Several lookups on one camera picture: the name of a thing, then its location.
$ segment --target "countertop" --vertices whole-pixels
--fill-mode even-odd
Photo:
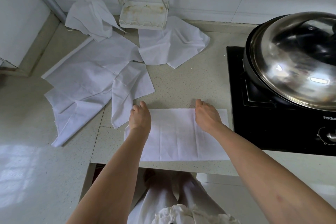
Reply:
[[[149,108],[193,108],[201,98],[228,110],[232,128],[226,46],[244,46],[253,26],[198,22],[211,37],[208,47],[175,70],[147,66],[156,92]],[[138,44],[137,31],[125,37]],[[123,141],[124,128],[111,127],[111,103],[65,146],[57,136],[40,76],[86,39],[60,25],[29,78],[0,76],[0,222],[64,223],[78,204],[90,162],[107,163]],[[266,151],[320,193],[336,195],[336,157]],[[140,167],[237,176],[231,162],[141,162]]]

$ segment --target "pot lid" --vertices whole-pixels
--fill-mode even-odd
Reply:
[[[297,13],[267,25],[250,52],[263,82],[296,104],[336,111],[336,15]]]

